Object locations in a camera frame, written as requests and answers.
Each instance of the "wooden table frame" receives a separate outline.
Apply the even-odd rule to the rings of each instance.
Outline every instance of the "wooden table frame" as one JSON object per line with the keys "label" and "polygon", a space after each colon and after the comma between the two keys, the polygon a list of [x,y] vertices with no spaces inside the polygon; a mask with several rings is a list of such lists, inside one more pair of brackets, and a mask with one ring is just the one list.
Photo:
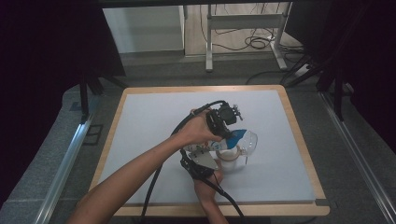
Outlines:
{"label": "wooden table frame", "polygon": [[[326,216],[330,213],[330,206],[327,203],[322,186],[320,185],[317,172],[309,155],[297,119],[294,116],[291,104],[285,89],[280,85],[257,85],[257,86],[193,86],[193,87],[148,87],[148,88],[128,88],[121,98],[119,107],[111,124],[110,131],[105,142],[105,146],[96,168],[90,189],[98,184],[101,173],[105,167],[106,158],[110,150],[114,133],[116,131],[123,104],[128,94],[142,93],[162,93],[162,92],[195,92],[195,91],[267,91],[276,90],[279,94],[282,105],[285,109],[288,121],[300,150],[305,169],[314,189],[316,200],[312,203],[293,204],[243,204],[240,209],[247,217],[274,217],[274,216]],[[220,205],[221,212],[226,217],[238,217],[232,205]],[[140,216],[142,206],[124,205],[115,216]],[[147,210],[148,217],[204,217],[205,213],[200,204],[178,204],[178,205],[151,205]]]}

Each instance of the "black cable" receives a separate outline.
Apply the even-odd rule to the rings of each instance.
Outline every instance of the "black cable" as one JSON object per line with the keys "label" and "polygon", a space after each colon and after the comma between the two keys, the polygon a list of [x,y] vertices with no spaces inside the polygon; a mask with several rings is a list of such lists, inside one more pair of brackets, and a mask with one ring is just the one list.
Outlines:
{"label": "black cable", "polygon": [[[254,8],[256,8],[256,7],[258,7],[258,6],[259,6],[259,4],[256,3],[256,5],[254,6]],[[254,8],[250,10],[250,14],[253,12]]]}
{"label": "black cable", "polygon": [[280,80],[279,84],[287,87],[288,84],[286,84],[286,79],[288,79],[291,75],[295,74],[300,68],[302,68],[306,63],[309,63],[312,61],[311,57],[309,57],[308,59],[306,59],[307,55],[305,54],[303,57],[301,57],[301,59],[290,69],[290,71],[285,74],[282,79]]}
{"label": "black cable", "polygon": [[229,15],[230,13],[227,11],[227,8],[225,8],[225,4],[224,5],[224,10],[227,12],[227,15]]}
{"label": "black cable", "polygon": [[[212,102],[212,103],[210,103],[210,104],[203,105],[203,106],[201,106],[200,108],[195,109],[194,111],[191,111],[190,114],[189,114],[186,118],[184,118],[184,119],[176,126],[176,128],[172,131],[172,134],[171,134],[171,135],[173,135],[173,134],[177,133],[178,131],[180,131],[180,129],[183,128],[183,126],[186,125],[186,123],[187,123],[190,119],[192,119],[192,118],[194,118],[196,115],[198,115],[198,114],[204,112],[204,111],[205,111],[206,109],[208,109],[210,106],[216,105],[216,104],[227,104],[227,102],[222,101],[222,100],[220,100],[220,101],[215,101],[215,102]],[[181,149],[181,150],[180,150],[180,153],[182,154],[183,157],[184,157],[184,156],[187,157],[186,152],[184,151],[184,149]],[[151,183],[150,183],[150,185],[149,185],[149,187],[148,187],[148,193],[146,194],[145,203],[144,203],[144,205],[143,205],[142,214],[141,214],[141,216],[140,216],[140,223],[145,223],[145,221],[146,221],[146,220],[145,220],[145,215],[146,215],[146,212],[147,212],[147,209],[148,209],[148,206],[149,206],[149,198],[151,197],[151,193],[152,193],[152,191],[153,191],[153,189],[154,189],[155,183],[157,182],[158,176],[159,176],[159,174],[160,174],[162,168],[163,168],[163,166],[161,165],[161,166],[155,171],[154,177],[152,178]]]}
{"label": "black cable", "polygon": [[302,54],[306,53],[306,54],[308,54],[305,49],[288,49],[288,48],[284,48],[281,46],[279,46],[279,49],[281,49],[283,52],[287,52],[287,53],[302,53]]}
{"label": "black cable", "polygon": [[[259,28],[259,29],[257,29],[257,30],[265,30],[266,32],[270,33],[270,35],[274,35],[274,32],[271,31],[271,30],[268,29],[268,28]],[[265,32],[262,32],[262,33],[257,33],[257,32],[256,32],[256,34],[258,34],[258,35],[265,35]]]}
{"label": "black cable", "polygon": [[218,177],[217,177],[215,174],[213,174],[213,176],[215,177],[215,180],[216,180],[216,183],[218,184],[218,187],[219,187],[221,190],[224,190],[224,189],[221,187],[221,185],[220,185],[220,183],[219,183],[219,181],[218,181]]}
{"label": "black cable", "polygon": [[287,72],[288,72],[288,71],[284,71],[284,72],[282,72],[282,71],[265,71],[265,72],[260,72],[260,73],[254,74],[253,76],[251,76],[250,78],[248,78],[247,81],[245,82],[245,85],[249,85],[248,83],[250,82],[251,79],[253,79],[253,78],[255,78],[255,77],[258,77],[258,76],[260,76],[260,75],[264,75],[264,74],[268,74],[268,73],[287,73]]}
{"label": "black cable", "polygon": [[200,176],[200,180],[202,182],[206,183],[210,188],[214,189],[218,194],[220,194],[221,196],[226,198],[233,205],[233,207],[235,208],[236,212],[241,217],[242,223],[246,224],[245,216],[242,213],[241,209],[239,208],[238,204],[236,204],[236,202],[233,200],[233,198],[226,191],[224,191],[222,188],[217,187],[216,185],[214,185],[212,182],[210,182],[206,178],[203,178],[203,177]]}
{"label": "black cable", "polygon": [[[262,13],[265,11],[266,6],[267,6],[267,4],[264,4],[262,6]],[[204,37],[205,42],[207,43],[207,39],[206,39],[205,32],[204,32],[204,26],[203,26],[203,22],[202,22],[202,6],[199,7],[199,11],[200,11],[201,32],[202,32],[202,35]],[[216,15],[216,13],[217,13],[217,5],[215,5],[215,15]],[[223,32],[223,33],[218,33],[217,30],[215,30],[215,32],[218,35],[223,35],[223,34],[228,34],[228,33],[235,32],[235,31],[239,31],[239,30],[241,30],[241,29],[233,29],[233,30],[226,31],[226,32]],[[271,36],[274,36],[274,33],[271,32],[270,30],[265,29],[265,28],[264,28],[264,30],[268,31],[271,34]],[[252,47],[253,49],[265,49],[268,46],[268,44],[271,42],[271,40],[268,40],[267,38],[260,37],[260,36],[254,36],[254,34],[256,33],[257,29],[254,29],[252,31],[253,31],[253,33],[251,34],[251,36],[245,38],[245,44],[246,45],[244,47],[240,48],[240,49],[232,49],[232,48],[228,48],[226,46],[220,45],[220,44],[213,44],[213,43],[212,43],[212,46],[218,46],[218,47],[221,47],[221,48],[224,48],[224,49],[228,49],[228,50],[233,50],[233,51],[247,49],[248,47]],[[262,44],[262,46],[258,47],[258,46],[254,45],[254,44],[258,44],[258,43]]]}
{"label": "black cable", "polygon": [[279,44],[279,46],[284,47],[284,48],[289,48],[289,49],[299,49],[299,48],[303,48],[304,45],[301,46],[285,46],[285,45],[281,45]]}
{"label": "black cable", "polygon": [[276,13],[279,10],[280,3],[277,3]]}
{"label": "black cable", "polygon": [[284,55],[285,56],[285,60],[287,60],[287,61],[289,61],[291,63],[297,63],[298,61],[294,61],[294,60],[288,58],[288,55],[290,55],[290,54],[303,54],[303,53],[302,52],[285,53],[285,55]]}

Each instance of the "wrist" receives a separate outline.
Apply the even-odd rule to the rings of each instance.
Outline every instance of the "wrist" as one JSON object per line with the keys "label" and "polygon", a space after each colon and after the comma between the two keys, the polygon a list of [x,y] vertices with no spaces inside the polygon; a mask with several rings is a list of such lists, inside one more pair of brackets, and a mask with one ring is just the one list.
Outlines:
{"label": "wrist", "polygon": [[174,134],[177,141],[181,144],[181,147],[191,145],[194,142],[193,135],[186,133],[186,132],[178,132]]}
{"label": "wrist", "polygon": [[205,211],[211,211],[214,207],[218,207],[218,203],[214,198],[211,199],[200,199],[200,204]]}
{"label": "wrist", "polygon": [[182,147],[187,146],[191,143],[191,140],[189,139],[189,137],[186,136],[186,134],[184,134],[184,133],[175,133],[171,137],[174,138],[174,140],[177,142],[178,148],[182,148]]}

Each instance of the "blue object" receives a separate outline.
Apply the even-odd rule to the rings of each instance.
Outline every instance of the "blue object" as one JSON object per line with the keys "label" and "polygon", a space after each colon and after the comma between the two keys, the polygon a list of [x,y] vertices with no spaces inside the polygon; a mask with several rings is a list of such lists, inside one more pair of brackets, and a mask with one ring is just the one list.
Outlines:
{"label": "blue object", "polygon": [[227,148],[228,149],[234,148],[236,144],[239,142],[239,140],[244,137],[246,131],[247,131],[246,129],[232,131],[231,134],[233,135],[233,137],[225,140],[227,144]]}

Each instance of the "white cabinet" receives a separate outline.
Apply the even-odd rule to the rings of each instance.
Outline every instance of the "white cabinet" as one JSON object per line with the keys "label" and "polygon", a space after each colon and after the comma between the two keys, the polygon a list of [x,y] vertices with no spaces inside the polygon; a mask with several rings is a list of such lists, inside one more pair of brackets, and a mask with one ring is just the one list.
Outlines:
{"label": "white cabinet", "polygon": [[119,53],[184,49],[183,7],[103,9]]}

